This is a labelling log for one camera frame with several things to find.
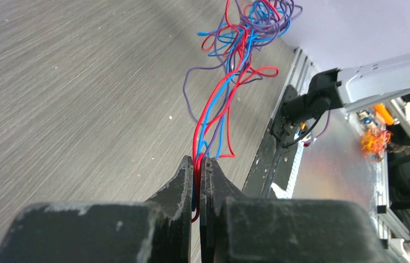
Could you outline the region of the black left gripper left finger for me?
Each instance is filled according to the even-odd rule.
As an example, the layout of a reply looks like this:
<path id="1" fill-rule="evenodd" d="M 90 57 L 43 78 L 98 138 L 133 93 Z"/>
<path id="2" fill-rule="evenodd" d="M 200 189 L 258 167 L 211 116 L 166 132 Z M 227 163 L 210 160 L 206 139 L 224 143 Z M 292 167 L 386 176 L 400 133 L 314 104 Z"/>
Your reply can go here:
<path id="1" fill-rule="evenodd" d="M 25 207 L 0 262 L 189 262 L 192 159 L 143 202 L 49 202 Z"/>

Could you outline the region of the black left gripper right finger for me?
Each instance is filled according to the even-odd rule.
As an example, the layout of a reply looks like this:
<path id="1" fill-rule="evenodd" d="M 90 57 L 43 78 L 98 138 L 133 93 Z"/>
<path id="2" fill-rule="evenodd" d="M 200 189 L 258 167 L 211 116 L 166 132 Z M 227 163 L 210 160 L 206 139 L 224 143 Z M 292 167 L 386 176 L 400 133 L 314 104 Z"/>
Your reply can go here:
<path id="1" fill-rule="evenodd" d="M 201 162 L 202 262 L 389 262 L 368 213 L 325 199 L 244 195 L 215 159 Z"/>

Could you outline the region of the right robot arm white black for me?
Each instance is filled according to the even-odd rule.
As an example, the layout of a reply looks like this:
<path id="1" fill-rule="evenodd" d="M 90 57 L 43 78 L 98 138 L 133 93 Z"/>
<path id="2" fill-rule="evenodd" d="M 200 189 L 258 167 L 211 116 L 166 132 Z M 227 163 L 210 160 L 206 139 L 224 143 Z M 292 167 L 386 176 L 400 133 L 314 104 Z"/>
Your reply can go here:
<path id="1" fill-rule="evenodd" d="M 350 68 L 333 68 L 315 74 L 308 91 L 298 95 L 287 86 L 270 132 L 284 148 L 290 126 L 312 118 L 319 120 L 329 110 L 355 111 L 410 93 L 410 53 Z"/>

